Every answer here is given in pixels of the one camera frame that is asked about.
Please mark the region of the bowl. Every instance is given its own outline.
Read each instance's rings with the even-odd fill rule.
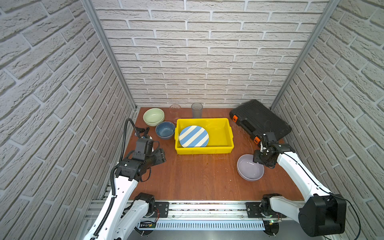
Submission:
[[[168,140],[175,134],[175,128],[172,122],[162,122],[156,126],[155,132],[161,139]]]
[[[257,181],[264,174],[264,166],[253,162],[253,155],[244,154],[237,161],[237,172],[247,181]]]
[[[148,126],[157,126],[164,121],[164,112],[160,108],[151,108],[144,113],[143,120]]]

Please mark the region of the blue bowl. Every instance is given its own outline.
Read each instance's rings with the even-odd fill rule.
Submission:
[[[155,131],[161,139],[168,140],[175,134],[175,128],[172,122],[162,122],[156,126]]]

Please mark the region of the wooden table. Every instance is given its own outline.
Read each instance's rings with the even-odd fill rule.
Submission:
[[[148,109],[140,109],[137,127],[147,127],[142,116]],[[171,121],[169,108],[162,110],[165,121]],[[202,117],[229,118],[230,110],[204,108]],[[182,108],[180,116],[192,118],[192,110]],[[161,140],[155,133],[155,127],[150,127],[149,135],[160,141],[166,162],[152,167],[151,178],[147,182],[139,182],[130,199],[145,192],[159,200],[261,200],[263,194],[271,193],[280,193],[290,200],[303,200],[299,189],[278,164],[274,169],[264,167],[264,176],[258,181],[249,182],[241,178],[236,169],[237,160],[241,155],[253,154],[259,148],[241,127],[232,120],[229,123],[235,144],[230,154],[178,155],[175,140]],[[135,149],[136,139],[132,133],[126,154]]]

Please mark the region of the yellow plastic bin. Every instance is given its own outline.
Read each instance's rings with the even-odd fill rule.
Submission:
[[[206,147],[182,147],[180,132],[191,125],[203,127],[209,135]],[[175,149],[177,154],[219,154],[230,153],[234,147],[232,128],[228,118],[178,119],[175,130]]]

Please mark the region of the metal rail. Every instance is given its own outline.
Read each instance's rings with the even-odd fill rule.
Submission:
[[[97,33],[100,42],[105,50],[105,53],[107,54],[107,57],[109,61],[111,62],[111,66],[113,70],[116,73],[116,76],[121,84],[121,87],[125,93],[125,96],[128,98],[128,102],[132,109],[136,111],[137,105],[132,97],[132,94],[128,88],[127,82],[125,81],[124,75],[121,71],[120,65],[118,63],[118,60],[116,59],[115,53],[113,52],[113,49],[111,47],[111,44],[108,41],[107,34],[104,31],[104,28],[101,24],[101,21],[97,15],[96,9],[93,6],[92,0],[82,0],[85,11],[87,12],[89,16],[89,20],[91,21],[95,32]]]
[[[308,53],[311,51],[314,43],[316,42],[317,38],[320,36],[322,30],[324,29],[325,25],[327,24],[329,18],[333,14],[333,11],[336,9],[337,5],[339,4],[340,0],[329,0],[328,4],[326,5],[322,15],[320,16],[319,21],[317,22],[316,26],[314,27],[312,33],[310,34],[307,42],[305,43],[303,49],[301,50],[299,56],[297,57],[295,63],[293,64],[291,70],[289,71],[287,78],[285,78],[285,81],[283,85],[281,86],[279,92],[277,93],[275,99],[273,100],[270,109],[274,110],[277,107],[277,104],[279,104],[281,98],[283,97],[286,89],[291,84],[294,76],[296,75],[297,71],[303,64],[305,58],[307,57]]]
[[[220,230],[220,231],[256,231],[265,230],[262,220],[158,220],[155,228],[140,230]]]
[[[214,200],[161,200],[169,202],[167,218],[161,220],[263,220],[260,218],[248,218],[247,201],[214,201]],[[86,213],[85,220],[94,220],[99,215],[105,200],[93,200]]]

